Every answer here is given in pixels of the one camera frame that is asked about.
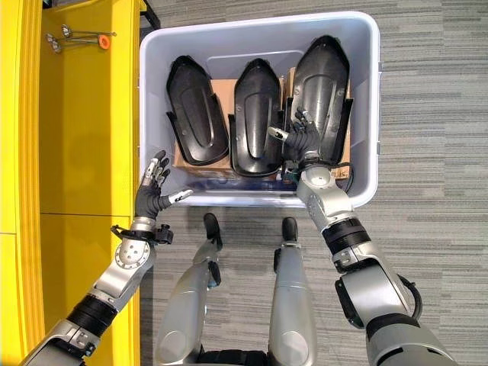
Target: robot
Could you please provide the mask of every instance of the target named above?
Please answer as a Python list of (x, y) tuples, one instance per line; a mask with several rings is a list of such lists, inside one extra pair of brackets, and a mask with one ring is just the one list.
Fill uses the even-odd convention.
[[(335, 288), (348, 321), (365, 330), (371, 366), (458, 365), (418, 318), (422, 298), (414, 284), (399, 276), (371, 241), (347, 194), (319, 159), (319, 134), (312, 118), (298, 109), (298, 127), (287, 133), (273, 127), (268, 133), (295, 149), (300, 157), (297, 196), (332, 253), (340, 274)], [(93, 354), (114, 317), (134, 295), (153, 266), (155, 246), (172, 241), (167, 225), (156, 228), (159, 211), (185, 199), (185, 189), (161, 196), (169, 174), (169, 159), (161, 151), (150, 161), (136, 195), (129, 230), (112, 232), (121, 239), (114, 259), (73, 311), (59, 321), (22, 361), (23, 366), (80, 366)], [(317, 363), (317, 338), (310, 289), (303, 269), (297, 223), (282, 223), (283, 242), (274, 253), (276, 282), (270, 321), (268, 353), (223, 350), (205, 352), (201, 333), (207, 290), (220, 284), (218, 253), (223, 248), (217, 218), (204, 216), (207, 238), (181, 276), (159, 328), (156, 365), (240, 364), (245, 366), (312, 366)], [(416, 301), (412, 312), (407, 293)]]

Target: robotic arm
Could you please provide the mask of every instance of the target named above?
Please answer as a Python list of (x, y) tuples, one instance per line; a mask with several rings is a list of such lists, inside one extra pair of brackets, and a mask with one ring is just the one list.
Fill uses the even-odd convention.
[[(366, 347), (372, 366), (455, 366), (434, 334), (419, 323), (418, 291), (391, 268), (357, 218), (348, 195), (336, 185), (319, 160), (319, 134), (310, 115), (299, 109), (299, 128), (286, 133), (273, 127), (268, 133), (298, 151), (302, 170), (297, 195), (332, 253), (342, 274), (335, 283), (348, 321), (366, 329)], [(406, 285), (416, 309), (410, 315)]]
[(159, 152), (149, 163), (136, 196), (135, 218), (130, 230), (113, 226), (121, 239), (112, 263), (66, 319), (59, 321), (41, 343), (22, 361), (23, 366), (79, 366), (91, 356), (101, 335), (125, 307), (139, 287), (144, 274), (153, 266), (155, 246), (171, 243), (168, 225), (156, 229), (159, 211), (188, 197), (183, 190), (161, 197), (160, 185), (169, 175), (169, 160)]

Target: orange handle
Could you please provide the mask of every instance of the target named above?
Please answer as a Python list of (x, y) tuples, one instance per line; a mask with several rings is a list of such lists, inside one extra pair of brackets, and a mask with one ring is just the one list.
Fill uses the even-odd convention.
[(108, 38), (104, 34), (100, 34), (98, 36), (98, 45), (103, 50), (108, 50), (110, 48), (110, 38)]

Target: black molded cover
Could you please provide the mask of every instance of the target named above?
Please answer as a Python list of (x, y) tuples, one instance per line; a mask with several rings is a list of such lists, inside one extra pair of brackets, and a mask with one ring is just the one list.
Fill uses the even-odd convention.
[(320, 158), (336, 165), (342, 158), (352, 100), (345, 102), (349, 62), (337, 39), (322, 36), (297, 65), (290, 116), (307, 110), (320, 134)]
[(229, 152), (222, 110), (210, 76), (189, 56), (177, 58), (166, 83), (173, 112), (167, 115), (181, 154), (192, 165), (208, 165)]
[(281, 141), (267, 133), (283, 128), (280, 82), (263, 59), (251, 61), (236, 83), (235, 116), (229, 116), (233, 169), (237, 174), (264, 177), (281, 164)]

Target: yellow surface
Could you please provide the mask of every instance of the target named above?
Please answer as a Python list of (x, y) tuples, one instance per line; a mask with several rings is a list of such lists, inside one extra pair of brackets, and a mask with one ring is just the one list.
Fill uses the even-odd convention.
[[(58, 322), (60, 314), (68, 314), (86, 295), (111, 262), (120, 240), (111, 234), (110, 226), (127, 227), (130, 222), (121, 217), (41, 214), (40, 224), (43, 230), (44, 317), (46, 329), (50, 329)], [(124, 309), (117, 315), (102, 336), (97, 351), (87, 361), (89, 364), (128, 364), (117, 358), (124, 353), (129, 339), (119, 340), (117, 352), (112, 349), (115, 345), (113, 334), (126, 334), (127, 313)]]
[(0, 7), (0, 358), (11, 365), (44, 334), (37, 145), (41, 3), (11, 0)]
[[(2, 365), (18, 364), (82, 299), (118, 244), (110, 225), (129, 225), (139, 5), (92, 0), (41, 11), (41, 1), (0, 1)], [(107, 51), (55, 54), (44, 36), (59, 37), (65, 23), (117, 36)], [(138, 304), (135, 296), (88, 364), (140, 363)]]
[[(40, 212), (46, 327), (69, 313), (109, 265), (110, 226), (129, 226), (137, 178), (139, 0), (43, 11), (42, 37), (114, 31), (109, 50), (40, 45)], [(140, 363), (139, 298), (117, 315), (87, 363)]]
[(90, 45), (56, 54), (41, 42), (43, 213), (130, 215), (138, 4), (100, 0), (43, 12), (43, 36), (58, 37), (61, 24), (117, 33), (109, 50)]

